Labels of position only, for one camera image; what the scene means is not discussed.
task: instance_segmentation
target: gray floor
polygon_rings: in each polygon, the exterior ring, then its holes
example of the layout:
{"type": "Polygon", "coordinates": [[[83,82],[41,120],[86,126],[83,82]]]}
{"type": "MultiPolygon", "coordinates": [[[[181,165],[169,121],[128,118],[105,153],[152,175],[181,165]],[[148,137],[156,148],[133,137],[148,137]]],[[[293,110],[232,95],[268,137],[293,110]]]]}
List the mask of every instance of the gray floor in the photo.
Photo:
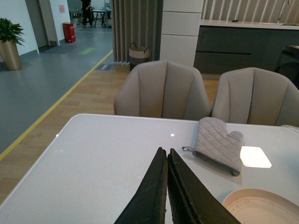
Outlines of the gray floor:
{"type": "MultiPolygon", "coordinates": [[[[18,71],[0,64],[0,153],[112,50],[111,28],[78,26],[75,35],[75,42],[56,47],[65,54],[22,55],[18,71]],[[78,54],[87,48],[95,50],[78,54]]],[[[104,63],[113,63],[113,54],[104,63]]]]}

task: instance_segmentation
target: green floor marking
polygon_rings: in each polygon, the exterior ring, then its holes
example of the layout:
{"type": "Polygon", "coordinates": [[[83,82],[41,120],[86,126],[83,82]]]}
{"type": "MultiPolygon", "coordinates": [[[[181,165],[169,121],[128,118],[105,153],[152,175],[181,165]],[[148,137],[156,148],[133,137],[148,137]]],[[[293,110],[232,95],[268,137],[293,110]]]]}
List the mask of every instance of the green floor marking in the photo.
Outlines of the green floor marking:
{"type": "Polygon", "coordinates": [[[78,55],[89,55],[95,50],[96,50],[96,48],[86,48],[85,50],[78,53],[78,55]]]}

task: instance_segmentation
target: potted plant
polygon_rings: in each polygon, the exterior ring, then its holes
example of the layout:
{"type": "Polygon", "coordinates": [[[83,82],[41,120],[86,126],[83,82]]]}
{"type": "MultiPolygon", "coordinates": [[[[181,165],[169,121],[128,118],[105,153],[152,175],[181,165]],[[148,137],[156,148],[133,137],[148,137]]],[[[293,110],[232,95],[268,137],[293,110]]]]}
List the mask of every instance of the potted plant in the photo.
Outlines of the potted plant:
{"type": "Polygon", "coordinates": [[[23,28],[12,24],[8,19],[0,18],[0,54],[8,70],[21,69],[21,61],[16,44],[24,41],[20,36],[23,28]]]}

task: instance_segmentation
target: red trash can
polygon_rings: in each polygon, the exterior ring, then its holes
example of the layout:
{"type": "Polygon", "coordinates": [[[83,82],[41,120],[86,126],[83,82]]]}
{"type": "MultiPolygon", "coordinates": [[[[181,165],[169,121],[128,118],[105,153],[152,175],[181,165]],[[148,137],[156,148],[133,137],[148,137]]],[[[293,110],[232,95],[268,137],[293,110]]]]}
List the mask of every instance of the red trash can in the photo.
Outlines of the red trash can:
{"type": "Polygon", "coordinates": [[[65,42],[67,42],[67,43],[75,42],[76,37],[75,37],[74,23],[73,22],[64,22],[63,29],[64,29],[65,42]]]}

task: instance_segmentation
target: person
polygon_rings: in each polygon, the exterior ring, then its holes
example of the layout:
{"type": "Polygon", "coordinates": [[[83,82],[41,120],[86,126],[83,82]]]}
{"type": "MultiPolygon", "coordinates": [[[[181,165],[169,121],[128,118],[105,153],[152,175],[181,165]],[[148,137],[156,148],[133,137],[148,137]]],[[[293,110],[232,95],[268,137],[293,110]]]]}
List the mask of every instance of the person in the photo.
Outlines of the person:
{"type": "Polygon", "coordinates": [[[82,2],[82,11],[83,11],[83,25],[82,27],[86,28],[87,18],[89,20],[90,27],[93,27],[92,15],[90,12],[90,6],[92,5],[91,0],[81,0],[82,2]]]}

